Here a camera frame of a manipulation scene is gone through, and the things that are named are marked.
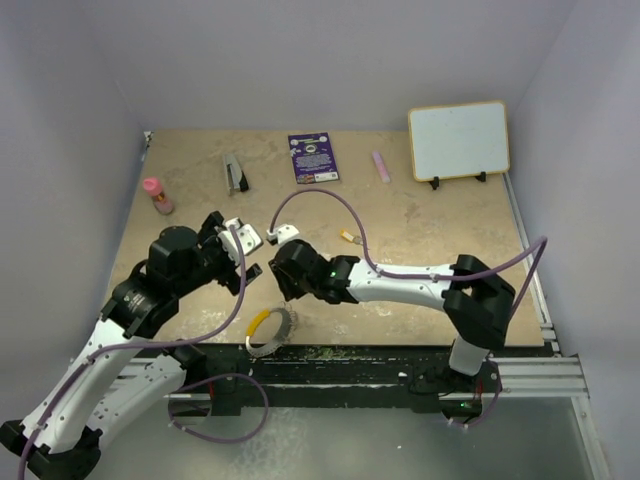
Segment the key with yellow tag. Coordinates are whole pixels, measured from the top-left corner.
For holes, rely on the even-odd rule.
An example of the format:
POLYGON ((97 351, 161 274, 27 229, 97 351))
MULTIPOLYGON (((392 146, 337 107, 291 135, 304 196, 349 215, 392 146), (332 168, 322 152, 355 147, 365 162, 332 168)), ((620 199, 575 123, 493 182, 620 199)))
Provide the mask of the key with yellow tag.
POLYGON ((346 240, 349 243, 355 244, 355 245, 362 245, 363 244, 363 240, 360 236, 358 235, 353 235, 350 232, 348 232, 345 229, 342 229, 340 231, 340 237, 344 240, 346 240))

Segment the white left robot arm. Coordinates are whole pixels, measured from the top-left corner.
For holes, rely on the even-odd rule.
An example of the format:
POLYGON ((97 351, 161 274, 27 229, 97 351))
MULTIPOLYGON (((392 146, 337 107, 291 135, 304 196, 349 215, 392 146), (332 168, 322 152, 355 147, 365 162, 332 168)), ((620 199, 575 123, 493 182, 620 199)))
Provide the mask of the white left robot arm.
POLYGON ((1 443, 19 458, 18 476, 84 479, 106 447, 162 396, 194 392, 206 378, 199 338, 157 342, 185 296, 212 282, 238 302, 258 265, 257 230, 212 212, 194 231, 161 231, 101 310, 85 346, 47 397, 25 418, 5 422, 1 443))

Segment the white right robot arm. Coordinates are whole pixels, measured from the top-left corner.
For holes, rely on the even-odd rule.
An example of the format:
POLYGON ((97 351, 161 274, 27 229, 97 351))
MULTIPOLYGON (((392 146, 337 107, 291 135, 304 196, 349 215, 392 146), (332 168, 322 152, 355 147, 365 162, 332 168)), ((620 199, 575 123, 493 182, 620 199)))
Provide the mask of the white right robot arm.
POLYGON ((445 313, 457 337, 444 376, 456 391, 476 384, 485 358, 505 345, 516 297, 507 281, 472 255, 431 267, 372 267, 357 256, 326 259, 309 243, 292 240, 269 268, 287 301, 309 294, 331 305, 385 301, 445 313))

